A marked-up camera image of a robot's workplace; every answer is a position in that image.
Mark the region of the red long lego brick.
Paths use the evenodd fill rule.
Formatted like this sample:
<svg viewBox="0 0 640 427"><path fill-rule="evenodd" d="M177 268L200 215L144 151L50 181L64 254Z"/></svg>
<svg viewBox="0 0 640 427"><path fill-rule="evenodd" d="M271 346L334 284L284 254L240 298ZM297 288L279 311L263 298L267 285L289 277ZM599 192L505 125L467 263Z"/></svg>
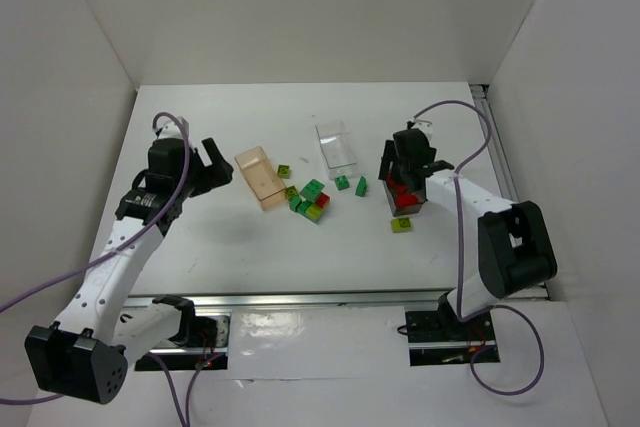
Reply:
<svg viewBox="0 0 640 427"><path fill-rule="evenodd" d="M419 197L409 193L398 195L395 199L395 205L398 208L405 208L413 205L419 205L421 203L422 201L420 200Z"/></svg>

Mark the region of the lime round-stud lego brick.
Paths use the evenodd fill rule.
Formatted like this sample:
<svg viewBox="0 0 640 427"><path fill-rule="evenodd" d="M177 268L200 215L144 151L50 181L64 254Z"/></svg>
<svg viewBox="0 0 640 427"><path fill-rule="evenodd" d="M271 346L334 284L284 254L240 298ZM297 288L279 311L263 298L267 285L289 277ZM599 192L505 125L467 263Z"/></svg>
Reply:
<svg viewBox="0 0 640 427"><path fill-rule="evenodd" d="M298 196L298 190L295 186L290 186L285 189L285 198L290 200L293 197Z"/></svg>

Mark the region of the green lego brick small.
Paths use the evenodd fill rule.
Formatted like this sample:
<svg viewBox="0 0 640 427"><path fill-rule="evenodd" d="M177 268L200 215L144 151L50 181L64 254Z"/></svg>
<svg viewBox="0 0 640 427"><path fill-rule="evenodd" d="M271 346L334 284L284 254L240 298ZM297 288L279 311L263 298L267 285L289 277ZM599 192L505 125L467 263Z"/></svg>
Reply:
<svg viewBox="0 0 640 427"><path fill-rule="evenodd" d="M312 202L300 196L294 196L289 200L289 208L291 211L307 216L307 211L311 207Z"/></svg>

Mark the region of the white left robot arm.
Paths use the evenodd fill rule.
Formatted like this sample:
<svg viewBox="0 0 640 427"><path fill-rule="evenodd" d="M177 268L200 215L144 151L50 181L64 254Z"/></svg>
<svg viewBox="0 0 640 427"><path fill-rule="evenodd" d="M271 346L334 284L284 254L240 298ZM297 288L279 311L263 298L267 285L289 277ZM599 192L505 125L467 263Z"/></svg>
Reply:
<svg viewBox="0 0 640 427"><path fill-rule="evenodd" d="M79 291L48 327L34 326L25 349L38 387L98 404L111 402L129 367L163 341L182 346L198 330L192 301L164 294L131 316L123 307L145 264L182 213L185 200L225 186L233 168L213 139L204 165L180 138L160 137L145 169L121 198L106 261L90 268Z"/></svg>

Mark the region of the lime lego brick small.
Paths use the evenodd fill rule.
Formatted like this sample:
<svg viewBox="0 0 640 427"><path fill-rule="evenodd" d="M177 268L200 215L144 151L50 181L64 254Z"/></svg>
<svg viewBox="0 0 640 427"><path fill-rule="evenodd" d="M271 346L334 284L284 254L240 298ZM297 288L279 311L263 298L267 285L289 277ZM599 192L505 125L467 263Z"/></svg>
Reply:
<svg viewBox="0 0 640 427"><path fill-rule="evenodd" d="M276 174L281 179L289 179L291 176L291 167L289 165L280 164L276 170Z"/></svg>

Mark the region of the green sloped lego brick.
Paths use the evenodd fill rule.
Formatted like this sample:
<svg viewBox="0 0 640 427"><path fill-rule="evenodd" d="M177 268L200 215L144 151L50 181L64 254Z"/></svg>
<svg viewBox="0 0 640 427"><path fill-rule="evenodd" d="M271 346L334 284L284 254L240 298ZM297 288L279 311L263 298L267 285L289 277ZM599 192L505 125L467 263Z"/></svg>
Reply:
<svg viewBox="0 0 640 427"><path fill-rule="evenodd" d="M364 197L367 193L368 183L364 176L359 178L359 181L356 185L355 195L358 197Z"/></svg>

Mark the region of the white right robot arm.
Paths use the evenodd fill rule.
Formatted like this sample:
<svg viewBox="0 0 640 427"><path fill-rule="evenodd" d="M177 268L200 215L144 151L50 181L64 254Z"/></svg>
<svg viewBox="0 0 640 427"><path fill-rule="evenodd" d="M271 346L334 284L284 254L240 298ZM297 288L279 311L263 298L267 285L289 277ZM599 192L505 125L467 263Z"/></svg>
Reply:
<svg viewBox="0 0 640 427"><path fill-rule="evenodd" d="M385 142L379 179L394 201L410 195L456 216L457 286L440 296L429 325L449 334L499 301L554 278L558 266L536 203L494 195L436 153L423 131L398 131Z"/></svg>

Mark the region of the green four-stud lego brick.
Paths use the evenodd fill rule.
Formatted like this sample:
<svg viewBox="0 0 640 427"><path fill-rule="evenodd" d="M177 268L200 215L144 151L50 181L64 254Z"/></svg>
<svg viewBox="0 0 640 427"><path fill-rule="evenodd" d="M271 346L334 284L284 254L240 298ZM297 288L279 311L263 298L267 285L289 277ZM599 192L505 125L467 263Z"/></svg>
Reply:
<svg viewBox="0 0 640 427"><path fill-rule="evenodd" d="M322 194L324 184L316 179L311 179L299 192L305 200L314 203Z"/></svg>

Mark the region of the green lego brick square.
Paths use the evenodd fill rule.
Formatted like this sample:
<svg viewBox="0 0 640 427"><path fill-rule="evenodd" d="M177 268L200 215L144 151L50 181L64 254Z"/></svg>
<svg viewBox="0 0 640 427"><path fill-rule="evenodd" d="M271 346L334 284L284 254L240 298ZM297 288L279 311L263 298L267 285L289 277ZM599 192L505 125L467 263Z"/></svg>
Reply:
<svg viewBox="0 0 640 427"><path fill-rule="evenodd" d="M336 188L339 191L346 190L346 189L348 189L350 187L349 179L345 175L337 176L334 179L334 182L335 182Z"/></svg>

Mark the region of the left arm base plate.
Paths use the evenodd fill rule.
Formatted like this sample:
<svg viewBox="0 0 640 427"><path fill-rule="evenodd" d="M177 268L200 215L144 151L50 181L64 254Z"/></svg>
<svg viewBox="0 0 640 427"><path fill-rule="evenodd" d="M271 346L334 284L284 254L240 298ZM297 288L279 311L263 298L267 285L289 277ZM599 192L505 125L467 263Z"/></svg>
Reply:
<svg viewBox="0 0 640 427"><path fill-rule="evenodd" d="M138 360L135 370L159 371L157 356L169 371L222 371L228 368L228 345L231 317L228 314L198 316L190 337L184 343L162 341Z"/></svg>

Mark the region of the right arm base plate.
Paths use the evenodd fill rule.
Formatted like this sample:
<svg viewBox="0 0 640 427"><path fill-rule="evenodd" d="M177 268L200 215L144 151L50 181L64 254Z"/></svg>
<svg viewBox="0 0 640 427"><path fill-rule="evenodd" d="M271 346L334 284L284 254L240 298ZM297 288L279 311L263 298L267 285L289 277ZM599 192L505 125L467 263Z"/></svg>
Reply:
<svg viewBox="0 0 640 427"><path fill-rule="evenodd" d="M500 354L491 316L486 313L466 324L445 327L435 311L407 311L396 328L408 341L412 367L499 363Z"/></svg>

